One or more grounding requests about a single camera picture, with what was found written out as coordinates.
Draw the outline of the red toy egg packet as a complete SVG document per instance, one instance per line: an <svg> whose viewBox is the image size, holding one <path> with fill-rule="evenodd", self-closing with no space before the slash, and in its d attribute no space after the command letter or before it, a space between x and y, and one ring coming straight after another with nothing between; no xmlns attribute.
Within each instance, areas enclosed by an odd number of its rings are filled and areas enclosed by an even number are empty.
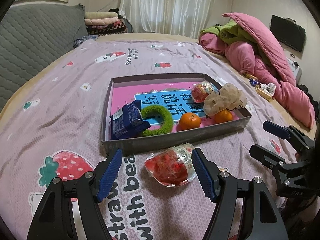
<svg viewBox="0 0 320 240"><path fill-rule="evenodd" d="M218 92L219 90L210 82L202 81L193 85L191 89L191 98L195 103L203 103L206 97L211 92Z"/></svg>
<svg viewBox="0 0 320 240"><path fill-rule="evenodd" d="M179 187L196 178L191 154L195 147L190 143L168 148L150 155L144 162L149 174L166 187Z"/></svg>

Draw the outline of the blue biscuit packet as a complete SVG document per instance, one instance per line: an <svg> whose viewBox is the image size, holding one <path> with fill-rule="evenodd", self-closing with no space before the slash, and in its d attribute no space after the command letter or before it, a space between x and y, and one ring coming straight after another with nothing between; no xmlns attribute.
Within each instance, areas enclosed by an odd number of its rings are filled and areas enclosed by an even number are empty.
<svg viewBox="0 0 320 240"><path fill-rule="evenodd" d="M151 127L142 117L141 104L140 100L135 100L110 116L111 140L132 138Z"/></svg>

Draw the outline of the orange tangerine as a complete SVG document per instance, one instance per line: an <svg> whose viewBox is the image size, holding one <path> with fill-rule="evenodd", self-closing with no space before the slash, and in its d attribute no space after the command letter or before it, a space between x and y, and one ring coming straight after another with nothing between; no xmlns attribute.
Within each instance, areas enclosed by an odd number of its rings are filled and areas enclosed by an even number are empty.
<svg viewBox="0 0 320 240"><path fill-rule="evenodd" d="M232 112L224 109L214 115L214 120L217 124L233 121Z"/></svg>
<svg viewBox="0 0 320 240"><path fill-rule="evenodd" d="M181 130L199 128L201 125L201 119L194 113L184 113L179 120L179 127Z"/></svg>

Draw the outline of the beige sheer scrunchie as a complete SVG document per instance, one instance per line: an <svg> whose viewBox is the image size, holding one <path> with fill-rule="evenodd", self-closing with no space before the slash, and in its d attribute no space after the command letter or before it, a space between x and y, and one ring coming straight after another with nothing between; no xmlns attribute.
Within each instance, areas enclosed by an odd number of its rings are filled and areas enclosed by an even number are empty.
<svg viewBox="0 0 320 240"><path fill-rule="evenodd" d="M242 109L247 105L247 98L244 92L237 89L233 84L224 84L218 92L211 92L204 100L203 111L206 116L215 114L227 109Z"/></svg>

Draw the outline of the green fuzzy scrunchie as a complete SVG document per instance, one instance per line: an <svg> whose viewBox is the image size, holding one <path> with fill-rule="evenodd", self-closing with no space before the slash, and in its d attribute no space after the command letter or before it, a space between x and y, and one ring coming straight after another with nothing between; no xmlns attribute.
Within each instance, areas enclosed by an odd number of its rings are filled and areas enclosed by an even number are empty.
<svg viewBox="0 0 320 240"><path fill-rule="evenodd" d="M172 132L174 120L172 114L164 106L149 105L141 109L142 118L150 123L150 126L140 133L140 136L150 137L164 135Z"/></svg>

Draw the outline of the grey cardboard tray box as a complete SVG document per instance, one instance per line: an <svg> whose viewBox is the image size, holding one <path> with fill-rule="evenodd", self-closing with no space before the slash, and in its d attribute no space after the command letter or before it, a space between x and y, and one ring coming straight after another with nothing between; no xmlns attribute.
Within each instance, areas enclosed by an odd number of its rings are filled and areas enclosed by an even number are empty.
<svg viewBox="0 0 320 240"><path fill-rule="evenodd" d="M207 74L164 73L112 78L103 107L101 144L107 152L117 147L122 149L124 155L131 155L170 148L185 142L212 139L244 129L252 116L245 108L233 110L232 121L221 124L205 117L203 107L193 102L190 94L193 85L202 81L213 84L217 89L221 88L221 85ZM134 100L140 100L142 107L166 107L174 120L172 131L153 137L112 140L110 117ZM186 131L180 129L178 122L187 112L195 113L201 118L200 127Z"/></svg>

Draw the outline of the snack wrappers pile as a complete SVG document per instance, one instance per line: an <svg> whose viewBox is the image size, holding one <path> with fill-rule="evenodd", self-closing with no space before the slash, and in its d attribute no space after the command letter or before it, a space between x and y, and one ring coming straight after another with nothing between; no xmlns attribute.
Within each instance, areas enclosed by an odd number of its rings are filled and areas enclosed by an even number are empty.
<svg viewBox="0 0 320 240"><path fill-rule="evenodd" d="M256 92L263 97L265 100L267 100L268 102L270 102L273 97L274 94L276 92L276 85L273 83L269 83L269 84L265 84L265 83L260 83L258 81L258 78L248 74L248 73L244 73L244 77L249 79L249 83L251 84L252 87L255 88Z"/></svg>

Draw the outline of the pink quilted duvet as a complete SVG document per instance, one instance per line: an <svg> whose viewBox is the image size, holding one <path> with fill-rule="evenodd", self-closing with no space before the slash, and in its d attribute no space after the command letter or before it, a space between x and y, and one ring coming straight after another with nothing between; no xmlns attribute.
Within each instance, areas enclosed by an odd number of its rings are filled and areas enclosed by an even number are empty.
<svg viewBox="0 0 320 240"><path fill-rule="evenodd" d="M278 103L305 127L312 128L315 122L313 105L297 88L293 71L275 36L253 16L240 12L225 13L224 16L240 25L256 43L238 41L228 45L214 34L204 34L199 36L200 45L207 51L225 56L240 74L248 73L261 83L275 84L274 98Z"/></svg>

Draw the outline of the pink and blue workbook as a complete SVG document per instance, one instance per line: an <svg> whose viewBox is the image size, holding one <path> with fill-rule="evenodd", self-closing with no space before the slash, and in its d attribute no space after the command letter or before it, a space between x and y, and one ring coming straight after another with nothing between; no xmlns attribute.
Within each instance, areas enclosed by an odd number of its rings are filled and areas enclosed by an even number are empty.
<svg viewBox="0 0 320 240"><path fill-rule="evenodd" d="M141 101L141 108L149 105L164 106L172 114L174 126L172 133L180 131L179 120L184 113L194 113L201 119L200 128L217 124L214 116L206 117L202 103L195 103L191 98L191 89L198 82L163 82L130 84L115 83L111 92L111 110L114 114L125 104L135 100ZM239 120L235 111L231 111L233 121Z"/></svg>

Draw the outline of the black television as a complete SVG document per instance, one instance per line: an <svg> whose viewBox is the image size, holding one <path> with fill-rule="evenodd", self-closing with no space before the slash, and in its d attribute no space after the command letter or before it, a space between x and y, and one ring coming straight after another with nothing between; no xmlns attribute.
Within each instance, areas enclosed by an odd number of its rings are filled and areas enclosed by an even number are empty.
<svg viewBox="0 0 320 240"><path fill-rule="evenodd" d="M303 52L306 40L306 31L303 27L297 25L295 21L272 15L270 31L281 43L289 46L295 51L300 53Z"/></svg>

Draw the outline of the green blanket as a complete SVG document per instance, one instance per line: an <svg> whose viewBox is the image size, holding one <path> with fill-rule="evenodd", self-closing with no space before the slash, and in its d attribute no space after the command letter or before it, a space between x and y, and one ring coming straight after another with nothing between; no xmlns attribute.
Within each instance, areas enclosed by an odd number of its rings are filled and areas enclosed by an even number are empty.
<svg viewBox="0 0 320 240"><path fill-rule="evenodd" d="M230 20L225 25L214 25L207 29L203 29L200 32L200 36L203 36L204 34L214 34L228 45L238 41L256 43L256 40L234 20Z"/></svg>

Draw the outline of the stack of folded blankets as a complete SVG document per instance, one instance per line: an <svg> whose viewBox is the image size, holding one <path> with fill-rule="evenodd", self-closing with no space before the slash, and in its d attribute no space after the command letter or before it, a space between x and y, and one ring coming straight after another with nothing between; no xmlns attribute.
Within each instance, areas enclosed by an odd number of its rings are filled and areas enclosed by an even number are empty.
<svg viewBox="0 0 320 240"><path fill-rule="evenodd" d="M128 27L122 16L116 12L86 12L85 26L88 35L112 35L128 33Z"/></svg>

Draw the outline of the grey quilted headboard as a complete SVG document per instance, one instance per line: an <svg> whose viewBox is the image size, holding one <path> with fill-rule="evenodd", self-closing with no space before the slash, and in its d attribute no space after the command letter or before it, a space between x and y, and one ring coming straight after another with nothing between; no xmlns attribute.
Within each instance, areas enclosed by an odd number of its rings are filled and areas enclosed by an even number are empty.
<svg viewBox="0 0 320 240"><path fill-rule="evenodd" d="M11 7L1 20L1 107L27 81L73 50L87 35L85 7L26 4Z"/></svg>

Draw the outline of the white sheer curtain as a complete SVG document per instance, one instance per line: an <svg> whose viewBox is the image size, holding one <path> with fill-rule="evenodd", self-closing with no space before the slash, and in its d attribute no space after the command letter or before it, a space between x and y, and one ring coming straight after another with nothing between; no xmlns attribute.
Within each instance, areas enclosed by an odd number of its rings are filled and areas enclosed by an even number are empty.
<svg viewBox="0 0 320 240"><path fill-rule="evenodd" d="M197 38L215 0L121 0L119 13L136 33Z"/></svg>

